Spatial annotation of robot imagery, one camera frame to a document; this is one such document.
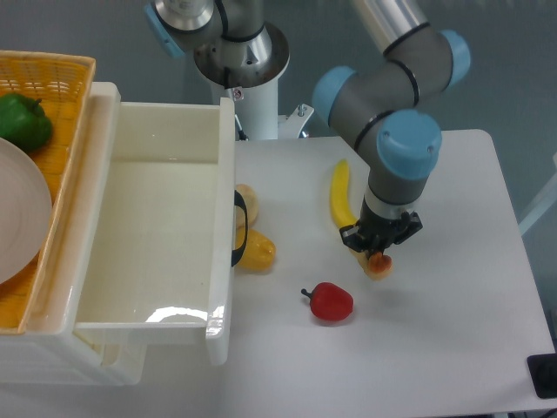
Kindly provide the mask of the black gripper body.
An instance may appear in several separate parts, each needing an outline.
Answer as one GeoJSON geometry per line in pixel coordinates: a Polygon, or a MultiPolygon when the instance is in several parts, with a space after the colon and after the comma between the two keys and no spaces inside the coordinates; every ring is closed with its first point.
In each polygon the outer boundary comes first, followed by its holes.
{"type": "Polygon", "coordinates": [[[394,220],[380,217],[367,204],[363,204],[358,222],[359,230],[366,238],[369,246],[382,246],[385,243],[387,227],[394,220]]]}

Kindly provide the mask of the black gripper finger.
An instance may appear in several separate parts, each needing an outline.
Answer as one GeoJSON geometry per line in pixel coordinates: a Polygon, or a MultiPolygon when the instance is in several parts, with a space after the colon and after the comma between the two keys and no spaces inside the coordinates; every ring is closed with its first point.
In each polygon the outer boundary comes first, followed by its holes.
{"type": "Polygon", "coordinates": [[[369,243],[359,230],[359,225],[343,226],[339,229],[342,243],[356,253],[364,253],[369,250],[369,243]]]}
{"type": "Polygon", "coordinates": [[[422,228],[423,224],[417,212],[403,212],[398,219],[389,223],[382,251],[404,243],[422,228]]]}

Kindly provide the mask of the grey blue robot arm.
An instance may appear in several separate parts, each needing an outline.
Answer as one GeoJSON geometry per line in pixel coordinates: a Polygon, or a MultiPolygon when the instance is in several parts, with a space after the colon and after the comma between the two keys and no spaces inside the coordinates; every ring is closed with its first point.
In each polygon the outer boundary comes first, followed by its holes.
{"type": "MultiPolygon", "coordinates": [[[[369,166],[357,220],[340,225],[343,243],[372,256],[418,232],[415,206],[435,167],[441,133],[418,104],[458,83],[471,64],[466,41],[431,27],[414,1],[356,1],[353,8],[381,52],[373,74],[346,66],[316,84],[312,108],[369,166]]],[[[284,34],[260,1],[150,1],[144,13],[166,53],[187,51],[215,99],[236,104],[240,140],[277,138],[277,82],[290,58],[284,34]]]]}

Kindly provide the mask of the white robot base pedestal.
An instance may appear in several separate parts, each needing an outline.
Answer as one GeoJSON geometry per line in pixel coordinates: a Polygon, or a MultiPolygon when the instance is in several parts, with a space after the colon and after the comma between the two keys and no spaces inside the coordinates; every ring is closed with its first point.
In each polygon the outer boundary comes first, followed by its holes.
{"type": "Polygon", "coordinates": [[[237,138],[267,140],[305,138],[314,109],[305,103],[289,115],[279,113],[279,80],[290,63],[285,35],[266,23],[255,37],[236,42],[223,37],[194,51],[199,73],[215,103],[234,103],[237,138]]]}

